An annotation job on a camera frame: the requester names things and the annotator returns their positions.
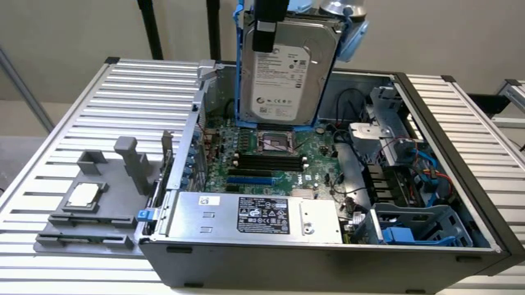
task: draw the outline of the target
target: red cable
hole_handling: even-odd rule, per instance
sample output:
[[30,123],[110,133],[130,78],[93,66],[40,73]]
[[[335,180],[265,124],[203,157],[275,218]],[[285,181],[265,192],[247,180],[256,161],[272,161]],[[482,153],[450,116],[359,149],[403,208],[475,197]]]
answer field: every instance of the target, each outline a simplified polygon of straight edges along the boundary
[[451,184],[450,177],[447,175],[442,174],[442,173],[435,173],[435,175],[442,177],[442,178],[444,178],[447,180],[447,182],[448,182],[448,194],[451,194],[451,186],[452,186],[452,184]]
[[419,154],[419,150],[418,150],[418,142],[414,140],[414,148],[415,148],[415,156],[414,156],[414,160],[412,160],[412,166],[415,166],[418,164],[418,154]]

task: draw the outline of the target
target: black cable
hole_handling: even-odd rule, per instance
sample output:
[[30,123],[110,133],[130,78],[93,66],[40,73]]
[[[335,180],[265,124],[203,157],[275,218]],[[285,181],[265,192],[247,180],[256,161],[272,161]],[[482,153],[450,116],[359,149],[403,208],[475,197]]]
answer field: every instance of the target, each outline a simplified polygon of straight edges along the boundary
[[303,144],[308,141],[308,139],[309,139],[309,138],[307,138],[301,143],[299,143],[299,144],[293,147],[293,149],[296,150],[300,146],[303,146]]
[[363,190],[363,189],[365,189],[365,187],[359,187],[357,189],[353,189],[352,191],[348,191],[348,192],[339,192],[336,189],[335,189],[335,183],[331,183],[331,190],[333,191],[333,192],[336,192],[337,194],[340,194],[340,195],[347,195],[347,194],[352,194],[353,192],[356,192],[356,191],[360,191],[360,190]]
[[331,198],[333,199],[335,203],[340,204],[340,201],[335,198],[335,195],[329,194]]
[[357,189],[353,189],[352,191],[345,192],[345,194],[351,194],[351,193],[353,193],[353,192],[356,192],[356,191],[360,191],[360,190],[363,190],[363,189],[365,189],[364,186],[363,186],[363,187],[359,187]]
[[[365,99],[365,95],[356,88],[345,88],[343,91],[339,92],[339,94],[336,95],[336,99],[335,99],[335,124],[339,123],[339,101],[340,101],[340,97],[343,96],[345,91],[355,91],[355,92],[357,92],[361,95],[361,98]],[[355,107],[351,104],[349,100],[348,100],[348,104],[349,104],[351,110],[353,112],[355,118],[357,119],[359,118],[359,113],[355,111]]]
[[336,135],[337,132],[343,132],[343,133],[347,135],[347,140],[343,138],[343,136],[340,136],[340,138],[341,138],[341,140],[343,140],[343,143],[345,143],[345,144],[349,146],[349,149],[351,149],[351,151],[352,151],[352,153],[353,153],[353,155],[355,155],[355,158],[357,159],[360,165],[361,165],[361,166],[364,167],[364,169],[365,169],[365,162],[363,161],[363,159],[361,159],[360,156],[359,156],[357,151],[355,150],[353,142],[351,141],[351,137],[349,137],[349,132],[345,131],[345,130],[341,130],[341,129],[335,130],[335,132],[333,132],[333,134],[332,134],[332,143],[335,143],[335,138],[336,138],[335,135]]
[[520,145],[519,145],[514,140],[508,139],[508,141],[510,141],[512,144],[515,144],[518,148],[520,147]]
[[423,171],[420,171],[416,167],[410,166],[410,165],[403,165],[404,167],[407,167],[410,170],[412,170],[415,172],[415,174],[419,176],[420,181],[423,181]]

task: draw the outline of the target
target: floor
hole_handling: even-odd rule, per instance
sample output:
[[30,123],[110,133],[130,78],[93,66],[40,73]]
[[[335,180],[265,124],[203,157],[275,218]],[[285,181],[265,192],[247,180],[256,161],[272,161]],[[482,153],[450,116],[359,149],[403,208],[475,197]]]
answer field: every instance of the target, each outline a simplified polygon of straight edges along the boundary
[[[44,103],[58,123],[70,104]],[[0,188],[5,189],[44,142],[46,132],[22,101],[0,100]]]

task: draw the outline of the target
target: blue cable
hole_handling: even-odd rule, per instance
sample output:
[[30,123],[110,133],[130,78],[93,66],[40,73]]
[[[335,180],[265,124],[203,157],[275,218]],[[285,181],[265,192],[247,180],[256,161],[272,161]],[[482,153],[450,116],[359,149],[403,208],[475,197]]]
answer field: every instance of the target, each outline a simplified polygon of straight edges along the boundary
[[422,151],[416,151],[415,149],[412,149],[411,152],[416,155],[420,155],[426,160],[428,160],[432,163],[434,168],[436,168],[436,160],[431,158],[431,156],[428,156],[427,153]]
[[426,208],[432,206],[435,200],[436,200],[436,193],[432,192],[432,196],[430,197],[428,202],[426,203]]

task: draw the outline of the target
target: sticker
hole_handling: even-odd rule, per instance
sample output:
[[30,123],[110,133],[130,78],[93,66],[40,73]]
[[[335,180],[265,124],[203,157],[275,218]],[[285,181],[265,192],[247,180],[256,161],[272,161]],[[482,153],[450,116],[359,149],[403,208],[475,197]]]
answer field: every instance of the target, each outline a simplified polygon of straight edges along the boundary
[[219,195],[201,195],[199,197],[199,205],[204,206],[217,206],[220,203]]
[[301,47],[273,45],[255,53],[252,112],[264,119],[295,120],[309,55]]
[[239,198],[236,230],[247,234],[289,234],[288,200]]

